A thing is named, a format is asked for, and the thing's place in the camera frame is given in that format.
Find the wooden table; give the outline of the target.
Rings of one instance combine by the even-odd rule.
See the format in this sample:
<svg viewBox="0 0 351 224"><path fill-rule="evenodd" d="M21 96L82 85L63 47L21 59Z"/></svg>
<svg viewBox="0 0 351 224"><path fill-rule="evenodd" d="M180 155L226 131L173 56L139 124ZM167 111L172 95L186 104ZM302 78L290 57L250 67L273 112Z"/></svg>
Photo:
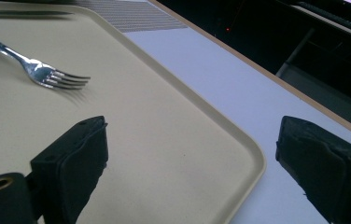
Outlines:
<svg viewBox="0 0 351 224"><path fill-rule="evenodd" d="M205 38L209 39L210 41L216 43L219 45L222 49L225 49L227 52L238 58L239 60L243 61L246 63L248 66L254 68L255 70L259 71L261 74L266 76L267 78L271 79L275 83L279 84L282 88L285 90L291 92L293 95L297 96L298 98L302 99L305 101L307 104L310 106L314 107L315 109L319 110L323 114L325 114L327 117L331 118L335 122L341 124L344 126L346 129L351 131L351 123L347 121L346 119L341 118L339 115L335 114L334 112L330 111L327 107L323 106L320 104L318 101L312 99L311 97L307 96L306 94L302 93L301 91L298 91L296 88L292 87L291 85L287 84L284 80L282 80L280 77L276 77L274 74L271 72L267 71L257 63L254 63L250 59L248 59L245 55L237 52L235 49L232 49L225 43L221 42L220 40L216 39L197 25L193 24L192 22L188 21L187 19L183 18L182 16L178 15L175 13L172 9L164 6L157 0L147 0L149 3L153 4L155 7L158 7L159 9L163 10L167 14L171 15L172 17L176 18L177 20L185 23L188 25L189 28L193 29L194 31L198 32L200 35L203 35Z"/></svg>

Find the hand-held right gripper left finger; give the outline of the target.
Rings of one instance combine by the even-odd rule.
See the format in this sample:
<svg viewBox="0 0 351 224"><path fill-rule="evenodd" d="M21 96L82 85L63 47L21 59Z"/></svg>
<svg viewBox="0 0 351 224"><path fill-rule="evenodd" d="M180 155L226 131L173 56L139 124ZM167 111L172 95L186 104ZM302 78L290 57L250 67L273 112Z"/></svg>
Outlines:
<svg viewBox="0 0 351 224"><path fill-rule="evenodd" d="M78 122L31 161L34 217L47 224L76 224L106 168L106 122Z"/></svg>

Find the wooden-handled knife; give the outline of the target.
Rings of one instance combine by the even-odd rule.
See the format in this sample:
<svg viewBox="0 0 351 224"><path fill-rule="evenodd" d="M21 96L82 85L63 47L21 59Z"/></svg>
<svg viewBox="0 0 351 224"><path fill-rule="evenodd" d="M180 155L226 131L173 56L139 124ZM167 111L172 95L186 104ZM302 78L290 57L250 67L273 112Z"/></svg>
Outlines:
<svg viewBox="0 0 351 224"><path fill-rule="evenodd" d="M0 18L14 17L41 17L70 15L70 12L62 11L26 11L26 10L0 10Z"/></svg>

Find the beige tray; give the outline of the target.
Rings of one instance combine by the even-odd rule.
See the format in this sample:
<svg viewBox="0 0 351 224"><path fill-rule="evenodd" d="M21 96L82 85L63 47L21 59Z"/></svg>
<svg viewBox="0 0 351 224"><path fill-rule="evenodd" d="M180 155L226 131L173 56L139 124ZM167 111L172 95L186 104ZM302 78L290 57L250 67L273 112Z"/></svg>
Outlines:
<svg viewBox="0 0 351 224"><path fill-rule="evenodd" d="M78 224L227 224L265 171L254 140L88 9L0 19L0 42L89 80L52 91L0 54L0 174L105 117L109 160Z"/></svg>

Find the striped woven placemat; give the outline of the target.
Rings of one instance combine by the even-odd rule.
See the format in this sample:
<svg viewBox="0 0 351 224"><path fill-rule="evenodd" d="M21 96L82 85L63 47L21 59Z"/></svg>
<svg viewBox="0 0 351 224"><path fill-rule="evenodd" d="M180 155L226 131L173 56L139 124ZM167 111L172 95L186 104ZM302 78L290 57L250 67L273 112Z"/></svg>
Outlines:
<svg viewBox="0 0 351 224"><path fill-rule="evenodd" d="M72 0L72 3L96 12L123 33L187 28L148 1Z"/></svg>

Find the wooden-handled fork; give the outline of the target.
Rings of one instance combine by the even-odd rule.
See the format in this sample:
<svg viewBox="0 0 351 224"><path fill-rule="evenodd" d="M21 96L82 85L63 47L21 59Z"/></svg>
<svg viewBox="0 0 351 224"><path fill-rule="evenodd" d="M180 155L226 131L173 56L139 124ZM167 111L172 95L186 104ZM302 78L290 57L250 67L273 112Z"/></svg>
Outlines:
<svg viewBox="0 0 351 224"><path fill-rule="evenodd" d="M28 58L0 42L0 53L17 61L37 85L53 90L81 90L91 79L67 74L37 59Z"/></svg>

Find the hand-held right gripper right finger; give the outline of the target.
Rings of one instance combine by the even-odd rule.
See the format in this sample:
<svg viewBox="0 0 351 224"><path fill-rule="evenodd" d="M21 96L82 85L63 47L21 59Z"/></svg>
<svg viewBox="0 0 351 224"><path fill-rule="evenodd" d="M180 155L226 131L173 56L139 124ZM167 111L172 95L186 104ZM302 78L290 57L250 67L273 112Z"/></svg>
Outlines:
<svg viewBox="0 0 351 224"><path fill-rule="evenodd" d="M318 125L281 120L276 160L330 224L351 224L351 144Z"/></svg>

